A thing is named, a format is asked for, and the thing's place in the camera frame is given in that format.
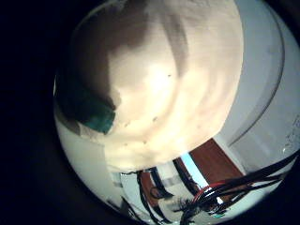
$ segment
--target green object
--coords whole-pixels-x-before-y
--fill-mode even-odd
[[[214,214],[214,218],[223,218],[225,214]]]
[[[115,112],[83,86],[76,76],[58,75],[55,97],[63,114],[85,126],[107,134],[113,126]]]

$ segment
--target green tape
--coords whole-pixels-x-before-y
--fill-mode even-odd
[[[85,126],[107,134],[113,126],[115,112],[104,100],[87,90],[75,76],[57,76],[55,97],[63,114]]]
[[[215,214],[214,218],[223,218],[225,214]]]

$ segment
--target cream fabric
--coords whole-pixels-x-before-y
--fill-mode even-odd
[[[81,136],[104,145],[111,170],[127,172],[178,158],[220,131],[241,74],[243,30],[233,0],[122,4],[90,13],[71,54],[116,112],[107,135],[80,125]]]

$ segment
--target black cable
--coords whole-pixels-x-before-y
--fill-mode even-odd
[[[156,167],[151,169],[151,176],[153,178],[154,183],[157,186],[157,189],[159,190],[161,198],[170,198],[172,194],[169,193],[163,186],[160,176],[158,174],[158,169]]]
[[[154,189],[157,189],[158,190],[158,195],[155,195],[154,193],[153,193],[153,190]],[[156,200],[160,200],[160,199],[164,199],[164,198],[167,198],[167,196],[163,196],[160,192],[159,192],[159,187],[151,187],[151,189],[150,189],[150,195],[151,195],[151,197],[152,198],[154,198],[154,199],[156,199]]]
[[[249,191],[238,193],[236,196],[234,196],[232,198],[232,200],[229,200],[229,201],[226,201],[226,202],[222,203],[221,206],[219,207],[219,209],[216,211],[216,214],[223,214],[223,212],[227,208],[229,208],[233,204],[237,203],[238,201],[243,199],[248,194],[249,194]]]
[[[275,173],[278,170],[285,167],[286,165],[288,165],[294,158],[297,157],[299,152],[300,152],[300,149],[298,151],[296,151],[294,154],[292,154],[291,156],[286,157],[285,159],[283,159],[280,162],[277,162],[275,164],[272,164],[271,166],[264,167],[256,172],[252,172],[248,175],[245,175],[245,176],[242,176],[239,178],[235,178],[235,179],[225,183],[224,185],[220,185],[219,187],[214,187],[214,188],[208,190],[206,192],[206,195],[211,192],[215,192],[217,190],[221,191],[221,190],[232,189],[232,188],[236,188],[236,187],[239,187],[242,185],[246,185],[246,184],[254,182],[254,181],[258,181],[260,179],[264,179],[264,178],[266,178],[267,175]]]
[[[154,206],[153,207],[153,210],[162,218],[162,222],[164,223],[172,223],[171,221],[169,221],[165,216],[164,214],[162,213],[161,209],[159,208],[159,206]]]
[[[140,190],[140,196],[141,196],[141,201],[142,201],[142,205],[143,207],[145,207],[145,209],[148,211],[150,218],[157,224],[157,225],[161,225],[162,223],[153,215],[151,209],[149,208],[148,202],[145,199],[145,196],[143,194],[143,187],[142,187],[142,182],[141,182],[141,176],[142,176],[142,172],[138,172],[137,173],[137,182],[139,184],[139,190]]]
[[[187,210],[184,212],[184,214],[181,217],[180,224],[184,225],[187,223],[187,221],[195,215],[195,210],[197,208],[200,208],[206,204],[207,202],[211,201],[212,199],[220,196],[225,196],[225,195],[231,195],[231,194],[239,194],[244,192],[249,192],[254,189],[259,189],[259,188],[265,188],[271,185],[274,185],[275,183],[279,182],[282,180],[282,178],[286,175],[286,173],[282,173],[280,175],[275,175],[275,176],[269,176],[272,173],[275,173],[282,169],[283,167],[287,166],[290,162],[292,162],[298,155],[299,155],[300,149],[296,151],[294,154],[290,155],[289,157],[286,157],[285,159],[281,160],[280,162],[277,162],[275,164],[272,164],[268,167],[262,168],[256,172],[252,172],[248,175],[245,175],[240,178],[235,178],[224,185],[220,185],[219,187],[214,187],[207,192],[204,192],[204,194],[195,202],[192,203]],[[257,187],[247,187],[235,191],[227,191],[229,189],[237,188],[249,183],[253,182],[260,182],[260,181],[270,181],[274,180],[273,182],[270,182],[268,184],[260,185]]]
[[[136,212],[135,212],[134,209],[132,208],[131,204],[129,204],[129,202],[128,202],[125,198],[123,198],[123,197],[122,197],[122,200],[123,200],[124,203],[126,203],[127,207],[130,209],[130,212],[132,212],[133,216],[134,216],[139,222],[141,222],[141,224],[147,225],[147,223],[144,222],[144,221],[136,214]]]
[[[135,174],[136,172],[121,172],[121,174],[123,175],[132,175]]]

